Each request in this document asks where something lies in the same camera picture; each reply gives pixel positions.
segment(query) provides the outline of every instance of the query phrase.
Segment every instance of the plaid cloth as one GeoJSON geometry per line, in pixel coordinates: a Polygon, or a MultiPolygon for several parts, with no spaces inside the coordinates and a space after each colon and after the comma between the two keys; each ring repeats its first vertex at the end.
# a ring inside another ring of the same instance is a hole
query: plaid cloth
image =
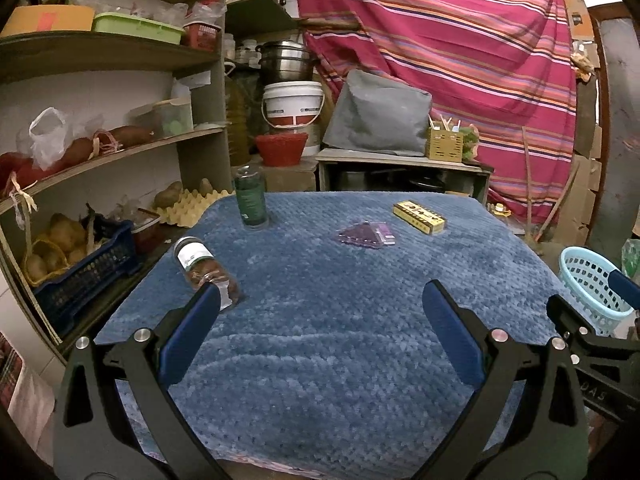
{"type": "Polygon", "coordinates": [[[15,383],[22,370],[22,359],[0,333],[0,406],[9,408],[15,383]]]}

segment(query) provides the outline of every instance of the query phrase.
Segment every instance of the table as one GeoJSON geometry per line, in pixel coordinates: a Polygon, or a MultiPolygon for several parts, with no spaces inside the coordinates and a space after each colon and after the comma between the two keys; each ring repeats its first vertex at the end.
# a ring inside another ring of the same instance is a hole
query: table
{"type": "MultiPolygon", "coordinates": [[[[439,279],[487,326],[533,343],[554,333],[545,315],[549,295],[575,304],[548,267],[471,198],[289,192],[267,193],[266,201],[267,229],[244,229],[228,197],[190,231],[246,295],[220,315],[184,380],[169,390],[217,458],[308,478],[407,478],[472,394],[426,320],[425,283],[439,279]],[[446,230],[425,235],[395,217],[392,205],[401,200],[443,215],[446,230]],[[338,229],[366,219],[387,222],[398,243],[372,250],[333,240],[338,229]]],[[[192,293],[165,254],[97,341],[155,326],[192,293]]],[[[123,386],[121,395],[143,449],[154,451],[130,390],[123,386]]],[[[505,434],[502,422],[495,439],[505,434]]]]}
{"type": "Polygon", "coordinates": [[[316,155],[319,164],[320,191],[331,191],[330,172],[333,168],[344,166],[348,163],[359,162],[366,164],[383,164],[405,166],[414,168],[434,168],[444,170],[452,176],[458,177],[457,185],[470,193],[478,202],[486,204],[486,196],[489,191],[489,177],[494,170],[489,166],[470,166],[460,162],[446,162],[431,160],[425,156],[399,156],[385,153],[356,152],[353,150],[340,150],[337,148],[325,148],[316,155]]]}

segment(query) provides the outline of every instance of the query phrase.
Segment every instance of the blue gripper pad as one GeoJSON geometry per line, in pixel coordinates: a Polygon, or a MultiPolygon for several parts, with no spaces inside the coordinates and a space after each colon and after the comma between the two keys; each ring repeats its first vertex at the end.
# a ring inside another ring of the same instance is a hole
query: blue gripper pad
{"type": "Polygon", "coordinates": [[[609,288],[625,300],[632,309],[640,308],[640,286],[637,286],[619,270],[612,270],[607,282],[609,288]]]}
{"type": "Polygon", "coordinates": [[[484,383],[482,351],[456,314],[455,307],[435,283],[424,286],[422,308],[433,331],[460,380],[477,390],[484,383]]]}
{"type": "Polygon", "coordinates": [[[179,383],[220,313],[220,290],[203,285],[184,307],[187,313],[159,353],[158,382],[179,383]]]}

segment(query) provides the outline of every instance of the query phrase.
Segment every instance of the green bottle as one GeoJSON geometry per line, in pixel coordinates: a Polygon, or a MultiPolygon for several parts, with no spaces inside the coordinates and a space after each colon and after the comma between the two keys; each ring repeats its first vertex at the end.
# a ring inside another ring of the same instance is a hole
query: green bottle
{"type": "Polygon", "coordinates": [[[251,229],[263,227],[269,221],[264,201],[264,176],[260,167],[241,166],[234,175],[234,187],[242,223],[251,229]]]}

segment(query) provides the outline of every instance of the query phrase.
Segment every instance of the red basket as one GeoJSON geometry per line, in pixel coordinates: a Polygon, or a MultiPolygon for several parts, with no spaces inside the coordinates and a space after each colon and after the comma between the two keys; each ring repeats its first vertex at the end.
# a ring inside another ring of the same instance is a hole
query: red basket
{"type": "Polygon", "coordinates": [[[190,23],[184,26],[187,33],[184,37],[184,43],[191,48],[199,48],[200,50],[215,50],[216,40],[220,27],[216,25],[207,25],[207,23],[190,23]]]}
{"type": "Polygon", "coordinates": [[[308,134],[274,134],[255,137],[255,145],[265,166],[296,166],[308,134]]]}

